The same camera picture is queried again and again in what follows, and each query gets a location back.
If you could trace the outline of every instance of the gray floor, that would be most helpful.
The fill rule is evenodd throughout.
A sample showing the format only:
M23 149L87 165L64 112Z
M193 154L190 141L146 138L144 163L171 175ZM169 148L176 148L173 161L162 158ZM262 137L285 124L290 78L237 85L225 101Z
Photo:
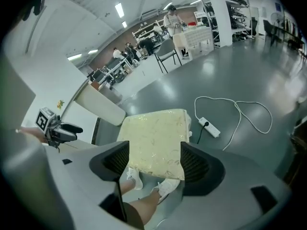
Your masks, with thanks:
M296 120L306 115L306 105L300 108L296 105L297 98L307 94L306 87L306 66L302 65L296 52L283 44L270 47L269 42L264 44L261 39L248 40L217 49L205 57L186 63L128 98L121 107L128 115L172 108L186 109L192 118L193 136L190 141L196 142L201 130L194 116L196 97L206 95L260 102L268 107L273 116L270 133L264 135L257 132L243 118L226 151L249 157L260 166L283 177L294 155L289 133ZM240 104L240 108L260 130L267 130L270 116L263 108L254 104ZM200 141L203 149L222 149L228 143L239 118L233 104L201 99L197 104L197 114L208 119L221 131L218 138L203 132ZM115 141L118 132L119 127L101 122L96 144ZM149 183L150 188L143 193L149 193L153 185ZM123 197L124 201L129 202L135 198L137 192L129 194L129 197ZM172 204L167 202L172 207L178 203L178 199ZM167 206L155 214L154 218L157 218L153 219L151 226L167 217L166 212L170 211L165 207Z

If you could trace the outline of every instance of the white cable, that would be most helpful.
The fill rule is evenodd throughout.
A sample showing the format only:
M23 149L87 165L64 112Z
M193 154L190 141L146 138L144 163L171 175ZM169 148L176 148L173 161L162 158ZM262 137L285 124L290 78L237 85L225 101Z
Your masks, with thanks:
M194 113L195 113L195 117L196 117L198 120L199 120L199 118L198 118L197 115L196 115L196 101L197 101L198 99L200 99L200 98L207 98L207 99L211 99L211 100L225 100L225 101L231 101L231 102L233 102L233 103L235 104L236 109L237 109L238 112L240 113L239 122L238 122L238 124L237 124L237 126L236 126L236 128L235 128L235 130L234 130L234 132L233 132L233 134L232 134L232 136L231 136L231 138L230 138L228 144L223 148L223 151L230 145L232 139L234 138L235 133L236 133L236 130L238 129L238 127L239 127L239 125L240 125L240 122L241 122L241 119L242 119L242 115L243 115L243 116L254 126L254 128L255 128L258 132L260 132L260 133L262 133L262 134L268 134L269 131L271 130L272 123L273 123L272 114L271 114L271 112L269 111L268 108L266 108L263 104L261 104L261 103L259 103L259 102L242 102L242 101L237 101L237 102L235 102L234 100L226 99L226 98L211 98L211 97L209 97L209 96L200 96L200 97L197 97L197 98L195 99L195 101L194 101ZM268 113L269 113L270 116L271 116L271 124L270 124L270 127L269 127L268 131L263 132L263 131L259 130L259 129L253 124L253 122L252 122L252 121L241 111L241 109L239 108L239 106L237 105L237 103L255 103L255 104L259 104L259 105L263 106L263 107L268 111Z

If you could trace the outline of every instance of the gray chair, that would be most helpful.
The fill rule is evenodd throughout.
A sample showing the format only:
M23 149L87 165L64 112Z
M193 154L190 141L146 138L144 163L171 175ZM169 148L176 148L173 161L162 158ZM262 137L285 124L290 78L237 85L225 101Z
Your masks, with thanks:
M168 73L168 71L166 70L165 66L163 65L163 61L165 61L166 59L168 59L170 57L173 57L174 64L176 64L174 55L177 55L177 58L178 58L178 60L180 62L180 65L182 65L181 61L179 59L179 56L178 56L178 54L177 54L177 52L175 50L175 45L174 45L174 42L173 42L172 39L165 40L161 44L159 50L157 52L155 52L154 55L155 55L155 58L158 61L160 70L162 71L162 68L161 68L161 65L160 65L159 61L161 62L162 66L164 67L166 73Z

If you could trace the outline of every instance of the fan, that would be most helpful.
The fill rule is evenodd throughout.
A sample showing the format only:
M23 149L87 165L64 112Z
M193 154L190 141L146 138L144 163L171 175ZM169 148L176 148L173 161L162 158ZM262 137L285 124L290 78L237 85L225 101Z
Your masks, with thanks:
M271 14L271 22L275 26L283 27L284 26L284 17L279 13L273 13L273 14Z

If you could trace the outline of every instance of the power strip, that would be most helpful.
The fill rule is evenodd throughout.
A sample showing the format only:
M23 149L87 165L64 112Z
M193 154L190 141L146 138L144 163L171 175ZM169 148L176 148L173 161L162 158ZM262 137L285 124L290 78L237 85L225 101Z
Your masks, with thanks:
M214 127L207 119L205 119L204 117L202 117L199 121L199 124L201 125L201 127L203 127L205 125L206 122L209 123L208 126L205 126L204 128L214 137L217 138L220 135L220 131Z

